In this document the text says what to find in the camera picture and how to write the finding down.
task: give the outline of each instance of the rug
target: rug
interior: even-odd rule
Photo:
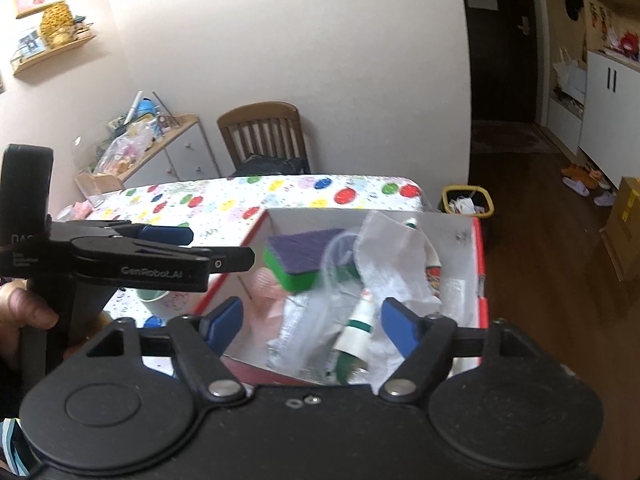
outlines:
[[[471,153],[558,153],[534,124],[474,121]]]

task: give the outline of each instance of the cardboard box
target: cardboard box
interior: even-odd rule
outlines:
[[[640,178],[622,178],[602,240],[620,281],[640,274]]]
[[[273,234],[296,234],[306,231],[329,228],[348,229],[362,225],[369,213],[363,209],[270,209],[262,213],[254,228],[244,240],[243,245],[255,252],[255,265],[249,272],[228,274],[216,283],[203,298],[196,314],[209,312],[229,296],[239,296],[242,303],[250,307],[251,275],[256,269],[264,266],[262,249],[268,237]],[[465,307],[470,313],[471,327],[486,328],[488,325],[488,309],[484,298],[484,253],[479,221],[460,215],[442,213],[419,213],[410,211],[382,211],[390,218],[403,222],[410,218],[418,220],[420,227],[427,235],[442,263],[443,280],[456,278],[465,280]],[[265,369],[266,352],[252,344],[250,329],[245,324],[225,353],[225,365],[247,384],[265,382],[290,383],[298,382],[274,374]],[[469,358],[464,368],[472,368],[478,364],[475,358]]]

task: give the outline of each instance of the polka dot tablecloth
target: polka dot tablecloth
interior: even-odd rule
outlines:
[[[175,182],[109,193],[90,220],[187,226],[194,246],[242,243],[267,208],[360,208],[422,211],[420,188],[399,177],[352,175],[249,176]],[[149,318],[132,289],[118,291],[105,310],[139,326]]]

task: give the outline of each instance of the wooden floor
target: wooden floor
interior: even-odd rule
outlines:
[[[492,318],[533,336],[599,394],[606,413],[591,466],[640,476],[640,280],[620,283],[598,230],[610,209],[565,187],[563,155],[473,155],[469,182],[495,203],[486,251]]]

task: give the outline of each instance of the purple and green sponge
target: purple and green sponge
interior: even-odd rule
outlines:
[[[325,229],[270,236],[264,246],[264,264],[287,292],[297,294],[309,290],[320,273],[322,255],[329,242],[343,231]],[[353,259],[341,269],[350,276],[358,276]]]

